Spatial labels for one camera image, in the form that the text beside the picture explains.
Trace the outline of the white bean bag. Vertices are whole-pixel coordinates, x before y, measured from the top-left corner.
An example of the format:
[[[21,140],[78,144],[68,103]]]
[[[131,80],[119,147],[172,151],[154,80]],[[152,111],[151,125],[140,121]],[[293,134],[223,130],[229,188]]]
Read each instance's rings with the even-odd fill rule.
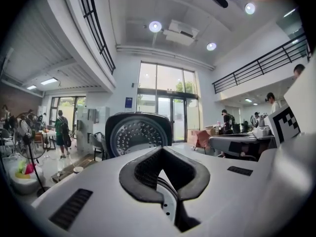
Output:
[[[9,169],[9,180],[13,189],[21,194],[28,195],[41,188],[40,182],[43,185],[44,175],[43,169],[36,163],[33,165],[30,161],[19,159]]]

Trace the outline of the pink cloth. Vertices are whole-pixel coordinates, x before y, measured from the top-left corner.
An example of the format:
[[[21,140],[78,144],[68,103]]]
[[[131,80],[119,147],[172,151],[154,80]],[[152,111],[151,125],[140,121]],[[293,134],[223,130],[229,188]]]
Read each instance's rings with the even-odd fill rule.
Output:
[[[205,130],[192,129],[192,130],[188,130],[187,142],[191,144],[194,149],[196,148],[208,149],[210,148],[209,138],[215,135],[217,135],[215,128],[205,129]]]

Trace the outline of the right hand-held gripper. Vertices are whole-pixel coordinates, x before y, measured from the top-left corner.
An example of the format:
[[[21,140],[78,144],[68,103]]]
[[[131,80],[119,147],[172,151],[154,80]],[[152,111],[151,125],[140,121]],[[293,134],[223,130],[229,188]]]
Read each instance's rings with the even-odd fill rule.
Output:
[[[209,145],[225,158],[260,158],[268,149],[300,133],[298,122],[288,104],[272,114],[261,115],[252,134],[230,134],[209,137]]]

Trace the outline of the dark purple rice cooker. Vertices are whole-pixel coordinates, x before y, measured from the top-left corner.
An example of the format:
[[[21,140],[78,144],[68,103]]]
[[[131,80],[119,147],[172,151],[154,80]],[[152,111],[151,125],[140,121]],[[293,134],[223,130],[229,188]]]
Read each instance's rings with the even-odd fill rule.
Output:
[[[170,146],[171,122],[153,113],[117,113],[106,121],[105,142],[110,158],[142,149]]]

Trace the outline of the white locker cabinet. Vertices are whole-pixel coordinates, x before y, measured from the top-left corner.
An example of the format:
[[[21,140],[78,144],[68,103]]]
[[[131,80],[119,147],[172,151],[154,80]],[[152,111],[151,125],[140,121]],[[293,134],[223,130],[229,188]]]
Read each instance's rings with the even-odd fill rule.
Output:
[[[89,142],[89,134],[102,132],[105,135],[105,125],[109,116],[110,108],[108,107],[78,107],[76,138],[77,149],[80,153],[94,155],[93,147]]]

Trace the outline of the white ceiling air conditioner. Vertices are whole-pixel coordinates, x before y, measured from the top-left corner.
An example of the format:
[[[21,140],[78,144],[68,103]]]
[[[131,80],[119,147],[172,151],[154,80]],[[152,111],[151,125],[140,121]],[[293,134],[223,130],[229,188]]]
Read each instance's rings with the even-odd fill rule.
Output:
[[[171,20],[168,29],[163,30],[166,40],[185,46],[190,46],[192,43],[194,43],[198,33],[198,29],[176,20]]]

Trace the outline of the black standing fan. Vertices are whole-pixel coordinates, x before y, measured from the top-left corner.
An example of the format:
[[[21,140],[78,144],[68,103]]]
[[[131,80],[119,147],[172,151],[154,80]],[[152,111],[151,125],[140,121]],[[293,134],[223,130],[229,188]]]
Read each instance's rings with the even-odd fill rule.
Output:
[[[13,133],[13,143],[15,150],[23,156],[28,163],[23,167],[24,174],[34,174],[39,188],[37,197],[43,195],[49,187],[43,183],[43,178],[39,172],[39,158],[47,151],[47,144],[44,142],[48,135],[41,130],[42,119],[31,112],[23,112],[16,118]]]

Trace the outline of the large glass window wall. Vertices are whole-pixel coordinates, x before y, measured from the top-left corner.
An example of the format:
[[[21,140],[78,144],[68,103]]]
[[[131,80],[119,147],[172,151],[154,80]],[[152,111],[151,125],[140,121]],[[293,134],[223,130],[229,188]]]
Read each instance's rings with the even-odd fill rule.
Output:
[[[199,130],[196,75],[182,68],[140,64],[136,111],[156,113],[169,119],[174,143],[188,142]]]

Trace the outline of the white steamer tray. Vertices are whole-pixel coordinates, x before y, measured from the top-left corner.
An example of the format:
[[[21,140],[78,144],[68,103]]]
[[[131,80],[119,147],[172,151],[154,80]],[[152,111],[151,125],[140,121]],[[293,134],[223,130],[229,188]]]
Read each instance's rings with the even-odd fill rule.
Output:
[[[168,219],[174,224],[177,210],[177,192],[172,186],[164,170],[158,175],[156,191],[163,196],[162,210]]]

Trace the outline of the black metal railing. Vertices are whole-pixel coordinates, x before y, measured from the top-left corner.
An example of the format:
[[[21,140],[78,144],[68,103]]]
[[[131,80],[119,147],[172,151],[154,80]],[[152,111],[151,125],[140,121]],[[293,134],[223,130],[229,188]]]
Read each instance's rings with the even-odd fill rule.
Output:
[[[104,62],[108,66],[110,73],[113,74],[116,66],[113,58],[110,54],[108,45],[105,41],[101,24],[96,10],[95,0],[80,0],[83,9],[83,18],[85,19],[88,27],[92,33],[93,39],[95,40],[98,52],[103,58]]]
[[[310,55],[311,51],[309,51],[306,34],[302,33],[265,55],[213,82],[214,92],[216,94],[220,93],[259,76],[263,76],[301,58],[308,59]]]

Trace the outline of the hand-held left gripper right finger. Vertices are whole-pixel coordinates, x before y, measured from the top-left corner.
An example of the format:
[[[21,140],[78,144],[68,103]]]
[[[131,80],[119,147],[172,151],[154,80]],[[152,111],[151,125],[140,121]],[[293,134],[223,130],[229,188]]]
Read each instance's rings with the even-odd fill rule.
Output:
[[[174,224],[158,223],[158,237],[261,237],[259,202],[274,160],[258,162],[157,148],[166,175],[181,178]]]

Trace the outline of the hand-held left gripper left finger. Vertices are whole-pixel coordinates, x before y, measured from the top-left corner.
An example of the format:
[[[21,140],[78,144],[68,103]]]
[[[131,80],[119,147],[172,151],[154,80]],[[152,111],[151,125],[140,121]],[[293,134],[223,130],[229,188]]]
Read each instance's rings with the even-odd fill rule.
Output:
[[[61,237],[176,237],[178,229],[159,203],[135,200],[119,182],[123,166],[149,151],[143,149],[95,163],[56,184],[33,203],[37,216],[51,234]],[[53,224],[50,217],[78,189],[92,191],[92,195],[66,231]]]

